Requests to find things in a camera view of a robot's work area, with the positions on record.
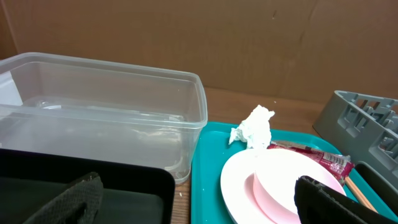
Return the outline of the pink plate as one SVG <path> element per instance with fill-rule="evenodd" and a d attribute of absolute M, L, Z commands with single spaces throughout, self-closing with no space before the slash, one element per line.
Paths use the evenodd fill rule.
<path fill-rule="evenodd" d="M 221 193 L 235 223 L 275 223 L 261 210 L 253 191 L 255 158 L 266 150 L 268 149 L 246 149 L 237 152 L 223 166 L 220 178 Z M 312 173 L 306 176 L 346 195 L 337 179 L 319 163 L 315 163 L 317 166 L 311 168 Z"/>

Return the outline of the red snack wrapper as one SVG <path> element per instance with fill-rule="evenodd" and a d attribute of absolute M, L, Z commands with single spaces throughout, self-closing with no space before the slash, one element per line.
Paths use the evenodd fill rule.
<path fill-rule="evenodd" d="M 272 141 L 267 148 L 288 149 L 311 158 L 329 171 L 342 186 L 345 185 L 346 178 L 354 168 L 354 164 L 351 162 L 350 156 L 321 151 L 320 149 L 315 149 L 292 141 Z"/>

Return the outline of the pink bowl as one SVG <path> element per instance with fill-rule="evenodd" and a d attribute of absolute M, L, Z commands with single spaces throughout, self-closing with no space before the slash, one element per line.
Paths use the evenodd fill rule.
<path fill-rule="evenodd" d="M 253 191 L 261 210 L 275 223 L 300 223 L 295 183 L 317 164 L 285 149 L 268 149 L 255 158 Z"/>

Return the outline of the wooden chopstick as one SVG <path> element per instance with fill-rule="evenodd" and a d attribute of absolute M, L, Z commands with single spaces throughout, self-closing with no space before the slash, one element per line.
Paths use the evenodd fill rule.
<path fill-rule="evenodd" d="M 377 213 L 377 210 L 373 207 L 370 201 L 365 197 L 362 191 L 360 191 L 357 185 L 349 177 L 345 178 L 345 184 L 348 186 L 348 188 L 360 204 Z"/>

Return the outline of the white napkin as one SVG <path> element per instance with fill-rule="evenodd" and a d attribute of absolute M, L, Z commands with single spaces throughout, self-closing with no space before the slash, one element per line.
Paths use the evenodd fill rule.
<path fill-rule="evenodd" d="M 267 149 L 272 138 L 269 120 L 274 115 L 274 111 L 257 105 L 237 128 L 231 129 L 228 144 L 241 141 L 246 143 L 246 149 Z"/>

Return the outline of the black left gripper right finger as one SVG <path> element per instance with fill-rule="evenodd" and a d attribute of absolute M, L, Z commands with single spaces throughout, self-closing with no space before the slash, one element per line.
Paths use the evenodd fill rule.
<path fill-rule="evenodd" d="M 397 224 L 306 175 L 295 183 L 294 202 L 302 224 Z"/>

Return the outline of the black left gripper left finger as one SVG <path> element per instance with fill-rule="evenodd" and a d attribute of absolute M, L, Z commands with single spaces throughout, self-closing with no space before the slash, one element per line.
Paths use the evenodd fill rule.
<path fill-rule="evenodd" d="M 90 172 L 70 182 L 60 193 L 22 220 L 28 224 L 91 224 L 103 199 L 103 183 L 96 172 Z"/>

